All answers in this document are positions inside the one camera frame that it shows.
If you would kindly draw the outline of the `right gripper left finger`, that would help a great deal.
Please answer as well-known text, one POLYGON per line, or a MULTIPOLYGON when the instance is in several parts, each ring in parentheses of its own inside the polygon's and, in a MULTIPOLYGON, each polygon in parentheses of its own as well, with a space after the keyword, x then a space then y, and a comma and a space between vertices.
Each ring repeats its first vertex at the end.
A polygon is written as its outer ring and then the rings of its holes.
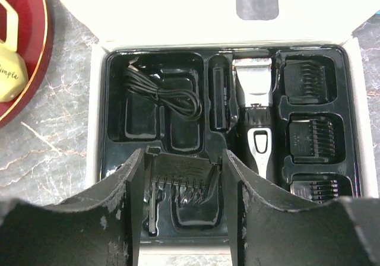
POLYGON ((2 265, 137 265, 143 220, 144 152, 56 205, 1 201, 2 265))

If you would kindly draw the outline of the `black silver hair clipper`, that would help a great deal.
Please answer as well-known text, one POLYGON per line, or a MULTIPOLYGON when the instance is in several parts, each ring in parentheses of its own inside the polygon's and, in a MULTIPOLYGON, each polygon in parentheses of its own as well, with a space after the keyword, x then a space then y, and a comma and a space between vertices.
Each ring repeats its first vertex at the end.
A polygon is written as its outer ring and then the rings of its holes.
POLYGON ((233 60, 239 106, 242 161, 264 179, 276 181, 271 58, 233 60))

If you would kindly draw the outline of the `black comb guard attachment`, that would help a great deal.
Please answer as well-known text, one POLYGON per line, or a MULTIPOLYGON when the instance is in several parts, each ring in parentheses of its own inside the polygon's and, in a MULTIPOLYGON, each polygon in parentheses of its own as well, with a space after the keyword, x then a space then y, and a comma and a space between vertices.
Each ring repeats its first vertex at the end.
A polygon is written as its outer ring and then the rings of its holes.
POLYGON ((283 69, 285 94, 292 105, 326 103, 325 67, 313 60, 291 60, 283 69))

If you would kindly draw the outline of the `small black cleaning brush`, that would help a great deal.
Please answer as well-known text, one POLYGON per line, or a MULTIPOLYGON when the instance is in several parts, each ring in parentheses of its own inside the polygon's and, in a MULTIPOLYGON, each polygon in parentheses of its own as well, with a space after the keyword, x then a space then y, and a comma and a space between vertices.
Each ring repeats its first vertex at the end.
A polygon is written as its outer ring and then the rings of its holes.
POLYGON ((151 183, 151 194, 148 212, 148 233, 150 236, 157 235, 158 204, 162 201, 162 190, 155 182, 151 183))

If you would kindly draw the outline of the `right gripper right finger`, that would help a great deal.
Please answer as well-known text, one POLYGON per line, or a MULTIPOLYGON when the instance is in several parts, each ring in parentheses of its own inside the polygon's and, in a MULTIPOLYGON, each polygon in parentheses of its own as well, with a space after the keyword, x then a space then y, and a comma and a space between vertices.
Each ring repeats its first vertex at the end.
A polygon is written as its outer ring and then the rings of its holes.
POLYGON ((378 265, 379 200, 317 204, 222 155, 222 190, 233 265, 378 265))

